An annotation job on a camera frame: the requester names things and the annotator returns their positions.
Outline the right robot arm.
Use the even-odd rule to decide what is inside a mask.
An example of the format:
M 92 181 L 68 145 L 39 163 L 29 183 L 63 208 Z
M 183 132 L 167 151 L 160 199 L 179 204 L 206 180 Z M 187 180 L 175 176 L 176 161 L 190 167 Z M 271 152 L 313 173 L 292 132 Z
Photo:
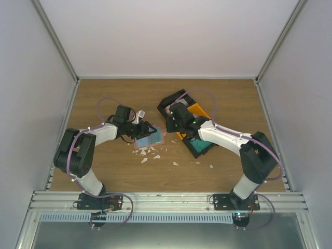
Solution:
M 189 138 L 202 140 L 223 147 L 239 156 L 243 175 L 229 193 L 230 205 L 241 210 L 248 204 L 251 194 L 264 182 L 277 166 L 283 167 L 270 141 L 264 133 L 242 133 L 222 127 L 214 120 L 195 117 L 186 106 L 175 103 L 169 108 L 167 132 L 180 132 Z

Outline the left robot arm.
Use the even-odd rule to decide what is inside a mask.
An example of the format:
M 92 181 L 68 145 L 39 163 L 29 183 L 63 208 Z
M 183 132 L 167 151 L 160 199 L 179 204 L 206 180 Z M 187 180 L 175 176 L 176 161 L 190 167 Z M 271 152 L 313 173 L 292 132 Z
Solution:
M 96 127 L 68 128 L 63 134 L 53 158 L 53 165 L 67 174 L 83 193 L 90 195 L 89 204 L 96 210 L 106 206 L 107 197 L 102 182 L 92 170 L 95 147 L 125 136 L 134 141 L 157 132 L 144 118 L 145 112 L 137 113 L 130 107 L 118 105 L 116 113 Z

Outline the pink card holder wallet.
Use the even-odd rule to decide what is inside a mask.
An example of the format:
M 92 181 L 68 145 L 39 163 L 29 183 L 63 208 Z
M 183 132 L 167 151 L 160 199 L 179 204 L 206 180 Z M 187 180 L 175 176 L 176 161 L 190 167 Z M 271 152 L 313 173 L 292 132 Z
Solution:
M 150 146 L 155 146 L 155 145 L 159 145 L 159 144 L 163 144 L 164 143 L 164 133 L 162 132 L 160 127 L 155 127 L 156 128 L 156 132 L 136 140 L 136 142 L 134 143 L 134 147 L 136 149 L 140 149 L 140 148 L 144 148 L 144 147 L 150 147 Z

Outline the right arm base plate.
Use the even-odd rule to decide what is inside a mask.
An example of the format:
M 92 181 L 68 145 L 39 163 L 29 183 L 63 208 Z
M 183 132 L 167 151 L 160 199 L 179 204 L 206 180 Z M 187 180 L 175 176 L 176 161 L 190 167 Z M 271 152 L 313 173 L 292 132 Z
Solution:
M 244 200 L 232 193 L 215 193 L 209 200 L 216 211 L 254 211 L 260 210 L 258 197 L 248 197 Z

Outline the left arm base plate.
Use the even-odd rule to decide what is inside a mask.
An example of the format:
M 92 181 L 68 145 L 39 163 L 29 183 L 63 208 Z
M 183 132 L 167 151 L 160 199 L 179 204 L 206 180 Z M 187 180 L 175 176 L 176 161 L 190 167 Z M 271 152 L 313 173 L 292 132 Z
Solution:
M 111 212 L 121 210 L 122 201 L 122 196 L 96 198 L 85 193 L 81 193 L 78 200 L 73 202 L 73 207 L 78 210 L 99 210 L 102 212 Z

